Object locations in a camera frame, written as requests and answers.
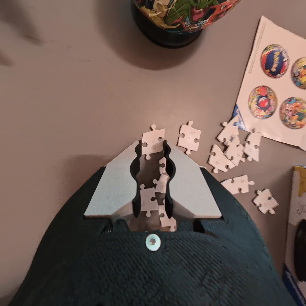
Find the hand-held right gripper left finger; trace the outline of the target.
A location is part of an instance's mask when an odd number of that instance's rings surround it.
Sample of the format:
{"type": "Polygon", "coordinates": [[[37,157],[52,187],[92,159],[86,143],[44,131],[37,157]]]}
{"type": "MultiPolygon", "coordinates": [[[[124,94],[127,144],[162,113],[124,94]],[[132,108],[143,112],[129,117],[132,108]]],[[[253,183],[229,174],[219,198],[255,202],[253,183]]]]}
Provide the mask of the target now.
{"type": "Polygon", "coordinates": [[[104,218],[115,222],[130,220],[140,213],[140,172],[142,143],[132,143],[127,149],[110,161],[94,191],[84,213],[87,219],[104,218]]]}

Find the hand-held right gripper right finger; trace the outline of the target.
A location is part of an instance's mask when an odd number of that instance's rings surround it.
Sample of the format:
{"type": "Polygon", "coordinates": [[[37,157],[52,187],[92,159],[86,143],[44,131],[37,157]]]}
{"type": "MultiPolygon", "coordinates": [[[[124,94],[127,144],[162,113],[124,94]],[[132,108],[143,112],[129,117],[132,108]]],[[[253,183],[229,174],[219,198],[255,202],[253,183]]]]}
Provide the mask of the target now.
{"type": "Polygon", "coordinates": [[[169,141],[163,142],[166,158],[165,211],[168,218],[220,219],[222,213],[196,162],[169,141]]]}

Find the pile of puzzle pieces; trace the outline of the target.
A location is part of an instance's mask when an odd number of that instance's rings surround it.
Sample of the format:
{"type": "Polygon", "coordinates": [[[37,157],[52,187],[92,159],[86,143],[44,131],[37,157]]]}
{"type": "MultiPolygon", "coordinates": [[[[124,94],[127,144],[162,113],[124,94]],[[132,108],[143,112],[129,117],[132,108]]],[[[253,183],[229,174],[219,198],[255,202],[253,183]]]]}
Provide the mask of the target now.
{"type": "MultiPolygon", "coordinates": [[[[184,154],[189,156],[191,151],[197,151],[200,140],[201,131],[192,127],[193,121],[188,121],[187,124],[183,124],[180,127],[179,134],[182,136],[178,137],[178,142],[175,147],[181,150],[184,154]]],[[[166,173],[166,158],[164,157],[163,151],[151,154],[151,159],[146,160],[144,155],[143,169],[141,170],[140,178],[140,195],[141,195],[141,212],[146,213],[147,219],[151,219],[153,215],[153,228],[159,228],[163,231],[174,232],[177,230],[177,222],[184,219],[179,218],[178,220],[174,217],[168,218],[165,211],[165,196],[166,196],[166,184],[169,180],[169,175],[166,173]]],[[[223,182],[216,181],[216,187],[213,183],[209,183],[209,179],[215,179],[206,170],[202,170],[204,178],[208,183],[208,186],[216,200],[216,203],[222,213],[221,218],[225,218],[225,209],[221,208],[221,200],[218,196],[229,196],[229,200],[225,200],[225,208],[229,208],[230,212],[234,209],[230,208],[230,201],[235,201],[235,194],[248,193],[249,186],[255,183],[249,180],[247,175],[228,179],[223,182]]],[[[204,219],[206,221],[221,220],[220,219],[204,219]]]]}

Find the single colourful jigsaw piece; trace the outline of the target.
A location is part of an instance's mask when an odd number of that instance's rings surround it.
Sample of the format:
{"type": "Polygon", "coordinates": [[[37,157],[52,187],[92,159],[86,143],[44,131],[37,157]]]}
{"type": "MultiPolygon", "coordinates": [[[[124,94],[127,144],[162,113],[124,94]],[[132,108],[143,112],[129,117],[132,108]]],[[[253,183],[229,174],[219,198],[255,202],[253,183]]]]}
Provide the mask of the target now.
{"type": "Polygon", "coordinates": [[[165,137],[166,129],[156,129],[156,125],[151,125],[151,131],[145,132],[142,135],[141,142],[146,144],[142,146],[142,155],[145,155],[146,160],[151,159],[151,154],[163,151],[162,139],[165,137]]]}

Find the colourful half-built puzzle ball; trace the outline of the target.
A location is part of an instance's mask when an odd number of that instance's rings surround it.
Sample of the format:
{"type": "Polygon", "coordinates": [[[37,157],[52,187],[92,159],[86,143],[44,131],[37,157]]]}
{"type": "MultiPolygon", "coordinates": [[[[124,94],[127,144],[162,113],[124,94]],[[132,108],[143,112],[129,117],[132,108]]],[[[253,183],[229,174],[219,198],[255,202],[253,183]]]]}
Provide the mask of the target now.
{"type": "Polygon", "coordinates": [[[133,0],[155,26],[170,32],[197,32],[224,17],[240,0],[133,0]]]}

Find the blue cardboard puzzle box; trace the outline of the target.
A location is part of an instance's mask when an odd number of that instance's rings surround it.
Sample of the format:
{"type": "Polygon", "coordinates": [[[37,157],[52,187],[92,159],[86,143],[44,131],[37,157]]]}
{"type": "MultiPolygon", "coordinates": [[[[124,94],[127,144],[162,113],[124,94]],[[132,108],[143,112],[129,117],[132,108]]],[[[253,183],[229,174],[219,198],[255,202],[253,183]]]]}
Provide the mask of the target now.
{"type": "Polygon", "coordinates": [[[306,167],[294,166],[283,281],[299,306],[306,305],[306,167]]]}

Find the white printed paper leaflet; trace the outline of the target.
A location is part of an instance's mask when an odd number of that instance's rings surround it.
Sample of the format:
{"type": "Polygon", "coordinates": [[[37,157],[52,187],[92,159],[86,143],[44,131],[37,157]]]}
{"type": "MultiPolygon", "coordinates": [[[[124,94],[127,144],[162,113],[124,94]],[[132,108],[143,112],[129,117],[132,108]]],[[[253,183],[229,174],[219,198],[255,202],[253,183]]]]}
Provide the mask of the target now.
{"type": "Polygon", "coordinates": [[[305,151],[306,40],[262,16],[236,100],[240,129],[305,151]]]}

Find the black round ball stand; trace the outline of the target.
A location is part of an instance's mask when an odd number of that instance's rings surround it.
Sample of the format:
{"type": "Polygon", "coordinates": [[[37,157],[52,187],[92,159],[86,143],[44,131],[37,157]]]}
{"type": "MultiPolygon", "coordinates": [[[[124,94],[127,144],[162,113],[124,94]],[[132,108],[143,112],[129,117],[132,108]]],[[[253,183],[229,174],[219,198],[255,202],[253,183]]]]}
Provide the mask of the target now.
{"type": "Polygon", "coordinates": [[[131,12],[142,34],[154,44],[164,48],[178,49],[186,47],[197,40],[203,32],[203,30],[200,30],[194,33],[174,33],[153,24],[134,5],[131,6],[131,12]]]}

